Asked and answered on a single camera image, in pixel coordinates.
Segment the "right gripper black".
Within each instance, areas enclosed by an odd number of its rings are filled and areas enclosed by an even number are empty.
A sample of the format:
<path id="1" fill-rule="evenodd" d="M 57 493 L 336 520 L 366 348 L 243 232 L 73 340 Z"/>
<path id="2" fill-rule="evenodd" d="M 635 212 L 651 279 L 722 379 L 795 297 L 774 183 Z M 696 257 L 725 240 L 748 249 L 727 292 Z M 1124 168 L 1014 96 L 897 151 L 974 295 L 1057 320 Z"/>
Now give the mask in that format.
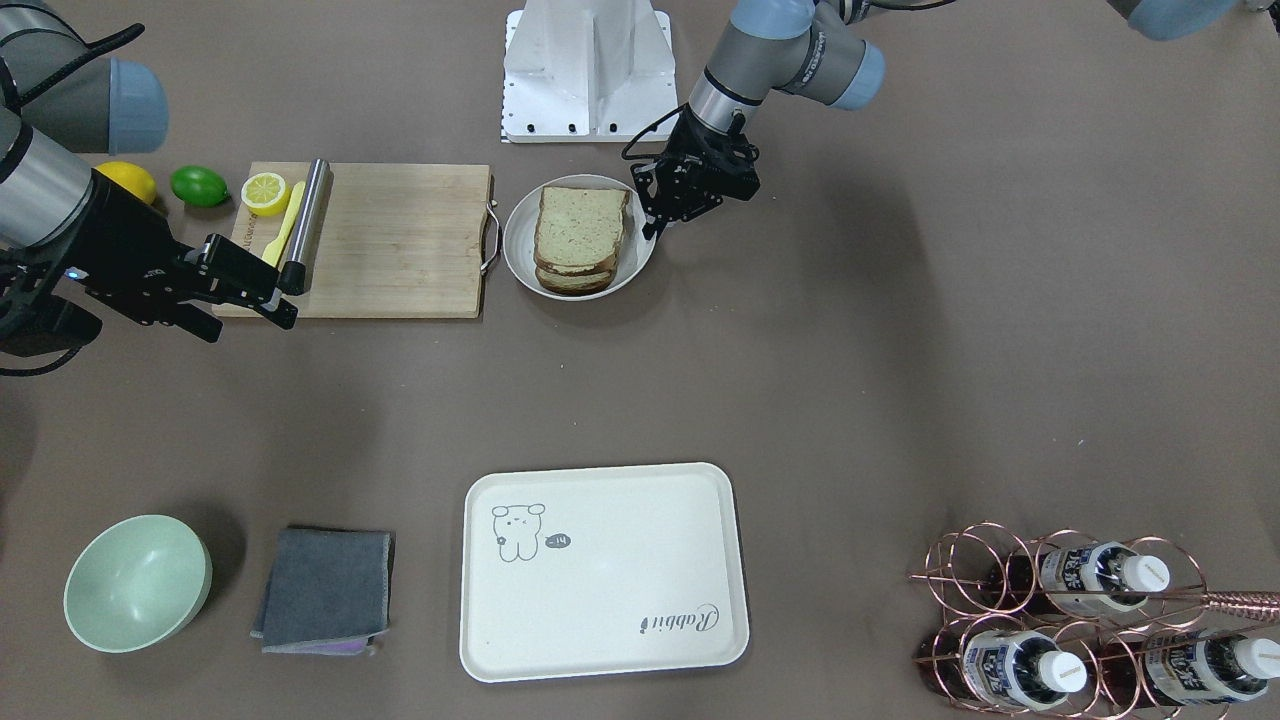
<path id="1" fill-rule="evenodd" d="M 200 249 L 182 243 L 160 211 L 99 172 L 74 229 L 65 265 L 82 272 L 92 297 L 142 325 L 175 325 L 215 343 L 221 320 L 192 301 L 248 309 L 283 331 L 296 324 L 275 266 L 221 234 Z"/>

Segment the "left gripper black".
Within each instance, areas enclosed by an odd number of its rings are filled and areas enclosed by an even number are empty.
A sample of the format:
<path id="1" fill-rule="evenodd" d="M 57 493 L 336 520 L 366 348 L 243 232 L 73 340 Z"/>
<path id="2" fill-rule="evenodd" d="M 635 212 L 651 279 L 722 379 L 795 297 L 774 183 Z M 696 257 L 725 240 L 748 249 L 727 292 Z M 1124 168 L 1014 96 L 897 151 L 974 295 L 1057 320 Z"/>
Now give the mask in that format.
<path id="1" fill-rule="evenodd" d="M 645 240 L 658 241 L 669 224 L 690 222 L 723 202 L 722 195 L 703 191 L 696 184 L 701 177 L 701 147 L 705 138 L 713 135 L 745 136 L 745 124 L 746 117 L 735 111 L 728 129 L 719 132 L 701 123 L 691 109 L 678 110 L 668 143 L 657 160 L 637 161 L 630 167 L 646 218 L 643 227 Z"/>

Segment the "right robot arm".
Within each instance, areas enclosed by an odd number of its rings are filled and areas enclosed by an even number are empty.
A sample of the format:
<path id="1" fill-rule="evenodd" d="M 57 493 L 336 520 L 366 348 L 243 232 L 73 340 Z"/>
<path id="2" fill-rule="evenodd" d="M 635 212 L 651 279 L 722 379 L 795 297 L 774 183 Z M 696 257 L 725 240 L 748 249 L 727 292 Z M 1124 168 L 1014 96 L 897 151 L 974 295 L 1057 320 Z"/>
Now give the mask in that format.
<path id="1" fill-rule="evenodd" d="M 92 342 L 102 323 L 56 293 L 74 281 L 141 325 L 214 342 L 206 304 L 232 304 L 283 329 L 297 310 L 273 266 L 227 237 L 193 249 L 148 200 L 92 168 L 90 152 L 151 152 L 168 131 L 166 95 L 116 50 L 134 23 L 90 41 L 44 1 L 3 4 L 1 346 L 35 357 Z"/>

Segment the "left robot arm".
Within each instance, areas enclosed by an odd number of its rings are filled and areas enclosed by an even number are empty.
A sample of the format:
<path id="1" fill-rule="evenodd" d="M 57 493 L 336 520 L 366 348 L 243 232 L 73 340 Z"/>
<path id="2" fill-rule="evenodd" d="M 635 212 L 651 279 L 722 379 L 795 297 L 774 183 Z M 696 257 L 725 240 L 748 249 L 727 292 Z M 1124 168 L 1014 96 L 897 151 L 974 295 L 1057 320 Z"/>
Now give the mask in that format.
<path id="1" fill-rule="evenodd" d="M 736 1 L 677 106 L 625 146 L 690 246 L 870 260 L 1006 240 L 1277 237 L 1277 4 Z"/>

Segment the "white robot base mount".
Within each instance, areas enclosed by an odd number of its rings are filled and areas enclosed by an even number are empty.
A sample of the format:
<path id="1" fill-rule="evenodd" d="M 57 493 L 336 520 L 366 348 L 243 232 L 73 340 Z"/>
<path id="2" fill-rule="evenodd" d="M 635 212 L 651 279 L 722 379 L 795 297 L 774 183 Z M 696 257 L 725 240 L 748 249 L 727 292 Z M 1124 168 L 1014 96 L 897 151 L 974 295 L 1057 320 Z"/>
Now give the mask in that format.
<path id="1" fill-rule="evenodd" d="M 500 137 L 628 142 L 678 106 L 671 19 L 649 1 L 527 1 L 506 17 Z"/>

